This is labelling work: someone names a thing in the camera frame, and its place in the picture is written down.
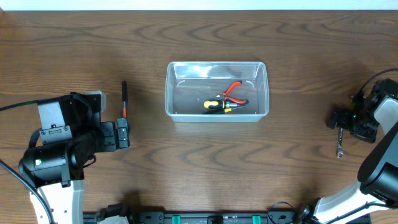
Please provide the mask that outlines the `silver wrench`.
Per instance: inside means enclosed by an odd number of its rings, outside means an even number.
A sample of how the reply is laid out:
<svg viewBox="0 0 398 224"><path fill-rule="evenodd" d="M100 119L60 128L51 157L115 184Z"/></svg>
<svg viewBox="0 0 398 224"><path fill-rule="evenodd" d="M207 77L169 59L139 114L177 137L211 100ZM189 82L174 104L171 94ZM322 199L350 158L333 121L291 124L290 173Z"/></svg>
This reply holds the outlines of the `silver wrench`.
<svg viewBox="0 0 398 224"><path fill-rule="evenodd" d="M342 128L340 128L339 132L338 132L338 144L337 144L336 156L339 159L341 159L344 156L344 153L343 153L343 129Z"/></svg>

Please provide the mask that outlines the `small claw hammer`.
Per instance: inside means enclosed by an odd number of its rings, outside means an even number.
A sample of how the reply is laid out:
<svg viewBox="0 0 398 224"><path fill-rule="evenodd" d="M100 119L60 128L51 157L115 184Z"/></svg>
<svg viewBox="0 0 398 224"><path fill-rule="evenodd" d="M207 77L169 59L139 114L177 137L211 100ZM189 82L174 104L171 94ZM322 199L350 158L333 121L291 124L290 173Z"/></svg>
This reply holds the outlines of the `small claw hammer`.
<svg viewBox="0 0 398 224"><path fill-rule="evenodd" d="M122 81L122 103L123 103L123 117L127 118L127 82Z"/></svg>

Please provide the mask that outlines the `slim black yellow screwdriver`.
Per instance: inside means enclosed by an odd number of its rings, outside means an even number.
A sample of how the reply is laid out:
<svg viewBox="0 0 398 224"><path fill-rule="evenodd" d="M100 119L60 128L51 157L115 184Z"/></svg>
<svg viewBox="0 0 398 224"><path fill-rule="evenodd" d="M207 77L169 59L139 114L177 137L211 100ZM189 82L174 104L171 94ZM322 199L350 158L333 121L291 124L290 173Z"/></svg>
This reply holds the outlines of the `slim black yellow screwdriver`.
<svg viewBox="0 0 398 224"><path fill-rule="evenodd" d="M244 107L244 105L237 106L234 108L223 108L223 109L217 109L217 110L209 110L209 111L205 112L204 114L226 114L226 113L231 112L232 110L240 109L243 107Z"/></svg>

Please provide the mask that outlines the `stubby yellow black screwdriver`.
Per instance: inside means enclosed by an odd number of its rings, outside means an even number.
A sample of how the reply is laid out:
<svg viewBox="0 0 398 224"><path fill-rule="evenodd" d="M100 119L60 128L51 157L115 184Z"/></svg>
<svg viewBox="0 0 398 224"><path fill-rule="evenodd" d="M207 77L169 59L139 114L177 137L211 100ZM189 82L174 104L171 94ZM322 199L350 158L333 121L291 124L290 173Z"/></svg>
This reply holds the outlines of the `stubby yellow black screwdriver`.
<svg viewBox="0 0 398 224"><path fill-rule="evenodd" d="M206 109L219 110L219 109L237 108L239 104L223 100L217 100L217 101L206 100L203 106Z"/></svg>

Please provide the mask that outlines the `red handled pliers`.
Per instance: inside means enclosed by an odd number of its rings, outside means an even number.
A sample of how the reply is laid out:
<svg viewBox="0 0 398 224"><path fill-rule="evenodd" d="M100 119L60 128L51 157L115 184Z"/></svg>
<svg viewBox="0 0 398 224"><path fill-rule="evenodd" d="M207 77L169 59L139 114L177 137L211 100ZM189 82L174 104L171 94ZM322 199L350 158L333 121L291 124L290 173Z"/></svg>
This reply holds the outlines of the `red handled pliers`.
<svg viewBox="0 0 398 224"><path fill-rule="evenodd" d="M241 86L242 83L243 82L241 80L238 80L230 84L230 86L221 94L221 98L224 101L230 101L240 105L247 104L249 101L247 99L238 98L238 94L235 91L235 89L237 89L238 86Z"/></svg>

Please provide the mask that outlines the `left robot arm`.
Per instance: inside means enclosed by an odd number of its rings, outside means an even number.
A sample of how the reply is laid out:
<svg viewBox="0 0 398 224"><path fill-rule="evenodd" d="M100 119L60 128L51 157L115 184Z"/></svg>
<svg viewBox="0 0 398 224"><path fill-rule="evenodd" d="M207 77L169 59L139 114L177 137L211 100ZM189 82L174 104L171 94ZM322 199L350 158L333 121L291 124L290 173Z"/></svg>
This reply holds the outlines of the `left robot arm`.
<svg viewBox="0 0 398 224"><path fill-rule="evenodd" d="M31 136L19 162L21 176L39 194L30 197L39 223L131 223L122 205L83 212L84 169L96 154L127 149L129 123L101 121L106 109L102 91L70 93L37 103L42 127Z"/></svg>

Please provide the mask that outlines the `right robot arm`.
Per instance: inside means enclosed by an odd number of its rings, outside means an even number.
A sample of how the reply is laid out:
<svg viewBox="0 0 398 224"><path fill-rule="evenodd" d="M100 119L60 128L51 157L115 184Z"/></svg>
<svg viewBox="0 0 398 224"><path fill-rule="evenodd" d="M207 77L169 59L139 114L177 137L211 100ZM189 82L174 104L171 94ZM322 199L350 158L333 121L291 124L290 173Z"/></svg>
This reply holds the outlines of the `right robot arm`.
<svg viewBox="0 0 398 224"><path fill-rule="evenodd" d="M329 127L345 129L374 143L384 137L361 164L356 181L342 191L320 198L305 223L349 223L372 212L397 208L397 82L378 80L370 94L360 91L353 109L335 110Z"/></svg>

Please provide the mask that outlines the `clear plastic container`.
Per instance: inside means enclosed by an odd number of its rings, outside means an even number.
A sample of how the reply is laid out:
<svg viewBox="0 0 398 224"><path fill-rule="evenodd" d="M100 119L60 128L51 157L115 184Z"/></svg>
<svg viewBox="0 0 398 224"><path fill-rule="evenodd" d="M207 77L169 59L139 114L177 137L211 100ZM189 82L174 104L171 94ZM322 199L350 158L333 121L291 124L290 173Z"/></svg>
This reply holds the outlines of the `clear plastic container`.
<svg viewBox="0 0 398 224"><path fill-rule="evenodd" d="M226 114L204 114L206 100L235 81L238 98L249 102ZM258 122L269 112L267 69L263 62L171 62L165 81L165 112L175 122Z"/></svg>

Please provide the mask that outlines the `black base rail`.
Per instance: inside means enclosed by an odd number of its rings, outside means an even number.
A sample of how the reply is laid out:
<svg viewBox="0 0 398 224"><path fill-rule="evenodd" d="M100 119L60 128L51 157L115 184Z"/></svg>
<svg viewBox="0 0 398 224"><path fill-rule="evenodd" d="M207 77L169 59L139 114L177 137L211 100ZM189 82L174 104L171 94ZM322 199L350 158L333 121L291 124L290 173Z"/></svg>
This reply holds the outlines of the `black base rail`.
<svg viewBox="0 0 398 224"><path fill-rule="evenodd" d="M129 224L286 224L293 223L297 212L274 210L264 213L193 213L136 211L122 204L110 205L98 212L84 212L83 223Z"/></svg>

